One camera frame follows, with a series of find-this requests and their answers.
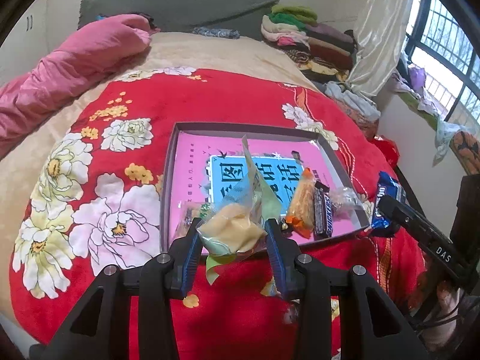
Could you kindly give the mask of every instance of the purple plastic bag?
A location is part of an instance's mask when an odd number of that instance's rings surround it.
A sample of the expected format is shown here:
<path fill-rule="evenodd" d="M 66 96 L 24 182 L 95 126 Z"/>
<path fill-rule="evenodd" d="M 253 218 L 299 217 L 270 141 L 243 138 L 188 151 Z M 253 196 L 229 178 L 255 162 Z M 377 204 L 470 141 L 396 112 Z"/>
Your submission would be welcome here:
<path fill-rule="evenodd" d="M 418 92 L 420 88 L 425 86 L 427 80 L 427 73 L 423 67 L 412 66 L 409 67 L 410 81 L 412 88 L 415 92 Z"/>

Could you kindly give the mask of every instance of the stack of folded clothes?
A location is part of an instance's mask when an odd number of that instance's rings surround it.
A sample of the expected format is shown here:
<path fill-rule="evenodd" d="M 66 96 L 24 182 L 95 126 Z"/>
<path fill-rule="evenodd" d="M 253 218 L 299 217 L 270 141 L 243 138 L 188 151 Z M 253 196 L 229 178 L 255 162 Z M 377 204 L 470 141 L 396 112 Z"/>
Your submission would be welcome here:
<path fill-rule="evenodd" d="M 353 32 L 341 33 L 316 20 L 308 7 L 275 5 L 263 17 L 261 31 L 265 42 L 287 54 L 309 80 L 345 81 L 357 51 Z"/>

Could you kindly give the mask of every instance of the metal screw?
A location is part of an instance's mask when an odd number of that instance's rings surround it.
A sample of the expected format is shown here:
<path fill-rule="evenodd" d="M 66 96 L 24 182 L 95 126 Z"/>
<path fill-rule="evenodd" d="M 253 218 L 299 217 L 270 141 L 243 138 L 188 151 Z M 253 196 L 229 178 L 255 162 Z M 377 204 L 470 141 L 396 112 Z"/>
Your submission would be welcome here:
<path fill-rule="evenodd" d="M 353 267 L 353 273 L 358 276 L 362 276 L 367 273 L 367 270 L 365 269 L 364 266 L 356 265 Z"/>
<path fill-rule="evenodd" d="M 117 271 L 117 267 L 114 265 L 106 266 L 103 270 L 103 273 L 107 276 L 112 276 Z"/>
<path fill-rule="evenodd" d="M 309 254 L 299 254 L 297 260 L 302 264 L 311 263 L 311 256 Z"/>
<path fill-rule="evenodd" d="M 160 264 L 166 264 L 168 263 L 172 258 L 167 254 L 167 253 L 163 253 L 163 254 L 160 254 L 158 257 L 157 257 L 157 261 L 160 263 Z"/>

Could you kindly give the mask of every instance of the headboard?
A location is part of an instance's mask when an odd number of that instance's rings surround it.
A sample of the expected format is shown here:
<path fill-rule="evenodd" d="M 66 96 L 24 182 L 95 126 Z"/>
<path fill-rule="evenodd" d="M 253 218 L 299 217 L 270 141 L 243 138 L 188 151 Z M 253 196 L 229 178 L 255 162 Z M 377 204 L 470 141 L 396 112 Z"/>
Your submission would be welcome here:
<path fill-rule="evenodd" d="M 162 32 L 191 32 L 195 27 L 228 28 L 261 40 L 262 16 L 278 0 L 83 0 L 78 28 L 98 15 L 144 12 Z"/>

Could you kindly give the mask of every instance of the white cabinet door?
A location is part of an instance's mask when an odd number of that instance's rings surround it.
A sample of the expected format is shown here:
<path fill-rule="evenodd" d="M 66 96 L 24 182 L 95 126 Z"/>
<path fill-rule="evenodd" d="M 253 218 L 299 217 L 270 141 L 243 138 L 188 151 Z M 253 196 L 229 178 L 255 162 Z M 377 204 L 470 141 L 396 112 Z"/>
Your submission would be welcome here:
<path fill-rule="evenodd" d="M 48 54 L 47 0 L 35 0 L 0 47 L 0 86 L 32 70 Z"/>

